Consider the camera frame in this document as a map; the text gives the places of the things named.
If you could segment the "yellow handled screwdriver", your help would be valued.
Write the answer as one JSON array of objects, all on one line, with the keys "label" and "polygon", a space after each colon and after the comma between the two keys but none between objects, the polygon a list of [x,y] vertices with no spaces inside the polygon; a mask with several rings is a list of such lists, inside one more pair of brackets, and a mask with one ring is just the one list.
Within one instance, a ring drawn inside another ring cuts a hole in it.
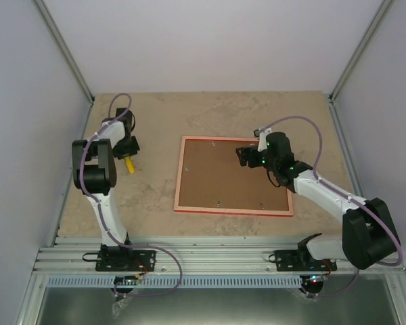
[{"label": "yellow handled screwdriver", "polygon": [[130,174],[134,174],[135,168],[134,168],[133,162],[132,162],[132,160],[131,160],[131,158],[130,158],[129,156],[127,156],[127,157],[125,158],[125,164],[126,164],[126,166],[127,166],[128,172],[129,172]]}]

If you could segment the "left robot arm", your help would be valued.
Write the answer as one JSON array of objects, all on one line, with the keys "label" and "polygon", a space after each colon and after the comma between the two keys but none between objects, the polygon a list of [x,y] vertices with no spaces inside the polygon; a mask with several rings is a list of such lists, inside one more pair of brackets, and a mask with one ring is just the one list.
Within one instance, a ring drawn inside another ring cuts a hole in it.
[{"label": "left robot arm", "polygon": [[133,171],[131,157],[140,150],[134,114],[118,108],[116,116],[103,120],[99,135],[92,142],[75,140],[72,143],[72,176],[77,189],[91,203],[101,228],[101,248],[96,262],[106,269],[127,270],[134,264],[129,235],[120,217],[114,193],[117,183],[115,160],[124,160]]}]

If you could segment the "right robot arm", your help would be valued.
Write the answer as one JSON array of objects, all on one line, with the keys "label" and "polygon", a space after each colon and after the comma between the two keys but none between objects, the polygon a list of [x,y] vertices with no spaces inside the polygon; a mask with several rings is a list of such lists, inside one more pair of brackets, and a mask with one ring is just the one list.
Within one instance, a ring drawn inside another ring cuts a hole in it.
[{"label": "right robot arm", "polygon": [[297,262],[305,270],[321,260],[346,259],[358,269],[385,264],[393,253],[401,254],[401,243],[387,204],[355,196],[320,176],[305,162],[296,160],[285,133],[270,132],[256,146],[237,148],[241,166],[262,167],[277,187],[304,196],[326,210],[342,225],[341,236],[314,234],[298,243]]}]

